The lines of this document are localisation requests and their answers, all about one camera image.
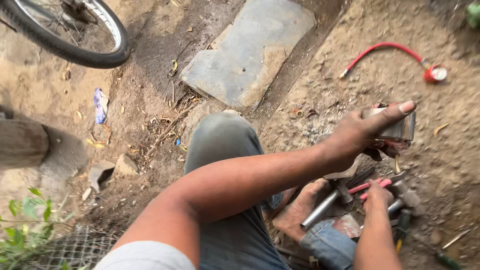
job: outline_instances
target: bicycle tire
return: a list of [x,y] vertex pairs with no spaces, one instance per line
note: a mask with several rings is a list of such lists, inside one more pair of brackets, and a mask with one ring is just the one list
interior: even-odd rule
[[128,60],[131,52],[127,30],[115,13],[102,0],[96,0],[96,2],[109,13],[120,32],[121,44],[115,51],[108,53],[91,52],[59,38],[31,19],[15,0],[0,0],[0,6],[7,17],[10,18],[12,24],[18,28],[17,30],[20,30],[31,41],[52,54],[92,68],[118,67]]

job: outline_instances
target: bare foot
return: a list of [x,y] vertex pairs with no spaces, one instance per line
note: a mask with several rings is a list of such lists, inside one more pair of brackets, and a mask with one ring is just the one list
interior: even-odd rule
[[272,223],[275,228],[283,231],[299,243],[305,235],[305,232],[300,227],[300,223],[313,211],[317,193],[326,183],[326,179],[320,178],[306,185],[298,197],[273,218]]
[[298,187],[296,186],[296,187],[285,190],[283,192],[282,200],[280,201],[280,204],[278,205],[277,208],[262,212],[264,219],[267,219],[267,220],[273,219],[275,215],[278,212],[280,212],[285,207],[285,205],[287,205],[288,201],[290,200],[290,198],[292,198],[293,194],[295,193],[295,191],[297,191],[297,189]]

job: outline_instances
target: fingernail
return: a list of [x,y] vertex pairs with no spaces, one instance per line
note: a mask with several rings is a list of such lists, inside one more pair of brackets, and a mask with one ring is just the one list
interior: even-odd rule
[[403,114],[410,114],[415,110],[416,106],[417,105],[415,104],[415,102],[413,102],[413,100],[409,100],[409,101],[403,102],[399,108]]

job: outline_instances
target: jeans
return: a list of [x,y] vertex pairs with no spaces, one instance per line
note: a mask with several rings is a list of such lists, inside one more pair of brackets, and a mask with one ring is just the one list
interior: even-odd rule
[[[262,155],[252,125],[228,112],[202,119],[193,132],[185,162],[185,174],[212,162]],[[288,270],[275,249],[262,217],[262,210],[275,209],[283,193],[242,213],[200,226],[200,269]],[[355,242],[322,221],[310,228],[300,246],[330,270],[352,270]]]

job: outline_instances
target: hand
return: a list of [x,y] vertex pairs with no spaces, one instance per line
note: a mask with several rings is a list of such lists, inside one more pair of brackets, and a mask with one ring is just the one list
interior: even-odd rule
[[367,212],[374,205],[385,206],[385,209],[387,209],[393,202],[393,195],[374,180],[369,180],[368,183],[370,184],[370,188],[368,189],[368,198],[363,204],[363,209]]
[[375,138],[385,128],[405,118],[416,108],[412,100],[396,104],[380,113],[362,119],[362,111],[356,109],[348,113],[335,131],[324,141],[328,151],[334,154],[339,172],[348,169],[355,158],[374,143]]

